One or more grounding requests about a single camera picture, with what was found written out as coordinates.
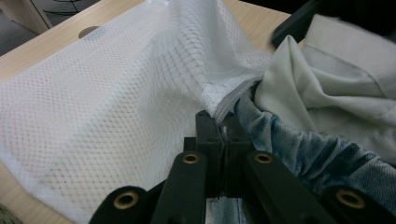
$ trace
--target white mesh laundry bag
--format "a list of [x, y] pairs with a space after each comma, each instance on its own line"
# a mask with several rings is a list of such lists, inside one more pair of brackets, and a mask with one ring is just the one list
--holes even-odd
[[163, 181], [195, 114], [221, 120], [268, 61], [222, 1], [145, 2], [0, 83], [0, 159], [87, 223], [114, 189]]

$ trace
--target black plastic part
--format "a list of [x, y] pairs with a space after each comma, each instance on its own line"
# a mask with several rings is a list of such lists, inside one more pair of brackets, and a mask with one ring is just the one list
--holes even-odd
[[202, 153], [178, 154], [150, 223], [205, 223], [205, 174], [206, 157]]
[[195, 150], [195, 137], [185, 137], [183, 151], [194, 151]]
[[242, 198], [246, 180], [242, 176], [243, 160], [250, 151], [256, 150], [245, 134], [238, 117], [229, 113], [220, 125], [222, 138], [226, 141], [223, 194], [228, 198]]
[[396, 223], [396, 217], [357, 189], [332, 186], [323, 194], [322, 204], [339, 223]]
[[336, 223], [275, 155], [250, 152], [244, 168], [271, 223]]
[[196, 150], [207, 157], [206, 197], [215, 198], [221, 194], [221, 165], [225, 152], [216, 122], [206, 111], [195, 115]]
[[312, 18], [318, 11], [320, 0], [310, 0], [276, 27], [272, 36], [271, 44], [277, 48], [287, 35], [293, 36], [296, 42], [305, 38]]
[[245, 193], [242, 198], [242, 208], [247, 223], [268, 224], [271, 223], [267, 213], [262, 208], [259, 199], [250, 184], [246, 184]]
[[93, 214], [90, 224], [145, 223], [149, 217], [146, 209], [148, 199], [148, 193], [141, 188], [128, 186], [116, 189]]

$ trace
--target clothing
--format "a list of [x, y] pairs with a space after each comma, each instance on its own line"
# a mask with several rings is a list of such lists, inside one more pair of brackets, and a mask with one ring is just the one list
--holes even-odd
[[235, 113], [254, 146], [279, 157], [311, 192], [321, 195], [329, 186], [350, 186], [396, 216], [396, 170], [373, 152], [343, 137], [295, 131], [260, 111], [250, 92], [238, 101]]
[[221, 0], [146, 1], [0, 83], [0, 160], [88, 223], [113, 190], [164, 181], [195, 114], [221, 119], [269, 59]]
[[337, 134], [396, 165], [396, 44], [316, 15], [300, 49], [289, 36], [255, 93], [296, 131]]

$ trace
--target beige fabric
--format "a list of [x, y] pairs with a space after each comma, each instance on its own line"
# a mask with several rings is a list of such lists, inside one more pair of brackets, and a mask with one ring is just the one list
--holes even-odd
[[295, 130], [338, 134], [396, 164], [396, 46], [353, 25], [316, 16], [302, 50], [289, 36], [255, 104]]

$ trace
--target metal grommet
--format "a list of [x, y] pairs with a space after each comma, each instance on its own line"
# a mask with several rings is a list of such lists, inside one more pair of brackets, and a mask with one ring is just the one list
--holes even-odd
[[183, 157], [183, 161], [188, 164], [194, 164], [199, 161], [199, 157], [195, 154], [187, 154]]
[[254, 156], [254, 160], [261, 162], [261, 163], [271, 163], [272, 162], [272, 157], [268, 154], [265, 153], [257, 153]]
[[351, 190], [339, 189], [335, 197], [340, 203], [352, 208], [362, 209], [366, 206], [363, 198]]
[[139, 201], [139, 195], [134, 191], [126, 191], [117, 196], [116, 200], [114, 200], [114, 206], [118, 209], [127, 209]]

